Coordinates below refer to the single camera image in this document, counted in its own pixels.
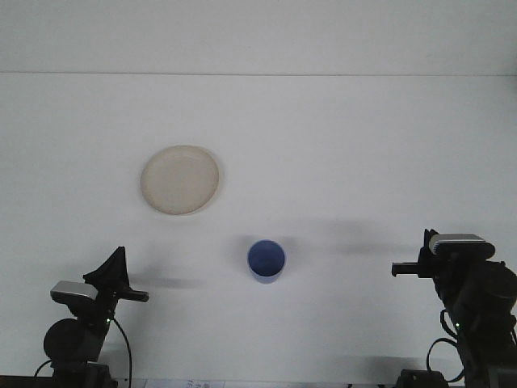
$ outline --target cable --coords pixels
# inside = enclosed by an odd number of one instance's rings
[[[122,336],[124,337],[124,340],[126,341],[126,346],[128,347],[128,355],[129,355],[129,385],[128,388],[131,388],[132,383],[132,356],[131,356],[131,347],[129,346],[128,337],[126,336],[126,333],[124,333],[124,330],[122,330],[122,326],[117,322],[115,317],[113,317],[113,322],[115,325],[119,328],[120,332],[122,333]]]
[[[431,350],[433,349],[433,347],[440,343],[440,342],[444,342],[446,344],[450,344],[452,345],[453,347],[457,348],[457,343],[454,342],[452,339],[449,339],[449,338],[438,338],[435,342],[433,342],[433,344],[431,345],[431,347],[429,348],[429,352],[427,352],[427,356],[426,356],[426,367],[427,367],[427,372],[431,373],[433,372],[433,369],[431,369],[431,365],[429,364],[429,356],[431,355]],[[460,374],[458,374],[456,377],[454,377],[452,380],[447,380],[447,382],[458,382],[459,380],[461,380],[462,378],[464,377],[464,369],[461,370]]]
[[[36,370],[36,373],[34,373],[34,377],[38,377],[38,373],[42,370],[46,364],[50,364],[52,360],[45,361],[43,364],[40,365],[40,367]]]

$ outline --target plate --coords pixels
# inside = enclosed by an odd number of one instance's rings
[[[213,197],[218,185],[216,161],[193,145],[175,145],[158,152],[141,176],[145,200],[167,214],[195,212]]]

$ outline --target cup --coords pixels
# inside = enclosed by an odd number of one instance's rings
[[[248,251],[248,265],[256,280],[264,284],[272,283],[284,269],[284,250],[274,241],[258,241]]]

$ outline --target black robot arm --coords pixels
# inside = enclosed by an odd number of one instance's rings
[[[492,244],[474,234],[426,230],[418,262],[392,266],[394,276],[411,273],[434,281],[456,329],[466,388],[517,387],[515,317],[511,314],[517,300],[517,276],[504,262],[487,261],[494,253]],[[416,383],[406,386],[419,387]]]
[[[109,368],[93,363],[99,358],[118,301],[147,302],[149,295],[129,286],[124,247],[118,247],[104,264],[83,278],[85,283],[60,281],[51,290],[52,299],[67,305],[76,319],[52,325],[44,338],[44,350],[52,360],[59,386],[116,386]]]

